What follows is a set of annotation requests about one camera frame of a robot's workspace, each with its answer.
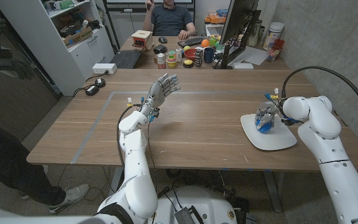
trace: wooden table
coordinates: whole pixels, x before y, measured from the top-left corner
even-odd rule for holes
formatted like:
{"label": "wooden table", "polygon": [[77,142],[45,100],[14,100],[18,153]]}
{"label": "wooden table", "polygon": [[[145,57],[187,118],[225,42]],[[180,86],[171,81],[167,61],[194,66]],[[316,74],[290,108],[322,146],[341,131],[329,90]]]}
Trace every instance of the wooden table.
{"label": "wooden table", "polygon": [[[269,152],[254,147],[242,130],[240,117],[255,113],[264,94],[281,87],[289,70],[118,70],[104,77],[106,86],[95,96],[79,92],[27,160],[120,166],[116,126],[127,97],[138,103],[165,72],[178,74],[181,90],[165,100],[160,117],[150,125],[156,168],[319,171],[296,126],[290,126],[296,145]],[[287,95],[319,94],[303,75],[296,75],[287,85]],[[358,170],[358,139],[345,126],[341,139]],[[146,154],[152,166],[148,150]]]}
{"label": "wooden table", "polygon": [[[136,62],[135,68],[141,68],[141,69],[156,69],[157,64],[154,62],[154,57],[156,54],[153,52],[154,47],[160,45],[161,43],[158,41],[159,37],[152,37],[154,40],[154,46],[152,47],[152,50],[144,50],[142,52],[142,55],[140,55],[138,61]],[[168,42],[166,44],[162,44],[168,48],[168,51],[176,50],[178,48],[181,48],[178,45],[179,38],[177,36],[175,37],[166,37]],[[134,40],[132,37],[129,37],[127,41],[125,41],[124,45],[121,47],[121,50],[133,50],[132,44],[134,43]],[[200,45],[192,46],[191,48],[201,47]],[[215,63],[203,63],[202,66],[196,67],[194,66],[191,69],[213,69],[212,66],[215,65]],[[254,70],[289,70],[286,63],[283,61],[283,59],[278,58],[274,62],[263,62],[260,65],[253,65]],[[181,69],[183,68],[183,64],[179,63],[175,68],[169,68],[171,69]]]}

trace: power strip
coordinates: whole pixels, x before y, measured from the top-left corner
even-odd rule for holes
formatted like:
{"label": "power strip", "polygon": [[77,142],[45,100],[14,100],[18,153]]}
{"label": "power strip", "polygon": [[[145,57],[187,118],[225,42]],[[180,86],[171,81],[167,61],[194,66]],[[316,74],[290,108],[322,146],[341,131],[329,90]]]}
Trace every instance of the power strip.
{"label": "power strip", "polygon": [[109,71],[109,74],[114,74],[117,71],[117,65],[115,63],[96,63],[93,67],[95,74],[104,74]]}

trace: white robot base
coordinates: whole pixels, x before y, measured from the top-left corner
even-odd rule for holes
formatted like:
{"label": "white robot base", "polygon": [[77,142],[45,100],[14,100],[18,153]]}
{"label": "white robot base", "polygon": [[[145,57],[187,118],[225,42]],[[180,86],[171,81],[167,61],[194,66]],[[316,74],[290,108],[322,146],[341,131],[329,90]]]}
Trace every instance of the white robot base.
{"label": "white robot base", "polygon": [[[177,211],[181,210],[179,203],[182,208],[191,208],[191,206],[194,206],[196,212],[200,215],[205,224],[237,223],[233,207],[222,195],[199,186],[178,187],[175,188],[175,192],[177,198],[173,190],[159,198],[154,223],[178,223],[175,218],[175,209]],[[199,223],[194,212],[191,214],[191,217],[195,223]],[[148,224],[152,224],[152,222],[153,219],[149,218]]]}

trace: sneaker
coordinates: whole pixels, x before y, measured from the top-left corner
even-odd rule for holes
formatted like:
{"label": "sneaker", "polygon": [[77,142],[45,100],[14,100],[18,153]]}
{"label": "sneaker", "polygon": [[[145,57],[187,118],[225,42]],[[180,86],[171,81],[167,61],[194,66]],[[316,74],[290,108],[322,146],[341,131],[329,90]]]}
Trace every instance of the sneaker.
{"label": "sneaker", "polygon": [[[48,173],[48,169],[49,167],[47,165],[42,165],[42,167],[44,168],[44,173],[45,175]],[[20,198],[23,199],[23,200],[28,200],[30,199],[30,196],[28,196],[26,193],[18,190],[17,193],[19,194]]]}
{"label": "sneaker", "polygon": [[72,189],[66,189],[66,198],[64,201],[58,205],[50,205],[49,212],[56,214],[67,208],[72,203],[80,201],[86,193],[88,193],[90,187],[88,184],[83,184]]}

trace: orange ball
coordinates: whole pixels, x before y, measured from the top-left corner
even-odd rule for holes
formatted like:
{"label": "orange ball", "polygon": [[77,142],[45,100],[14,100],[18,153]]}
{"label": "orange ball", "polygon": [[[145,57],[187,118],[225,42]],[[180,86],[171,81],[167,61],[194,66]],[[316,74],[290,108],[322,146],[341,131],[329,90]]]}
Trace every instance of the orange ball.
{"label": "orange ball", "polygon": [[203,40],[201,43],[202,47],[208,47],[209,46],[209,40]]}

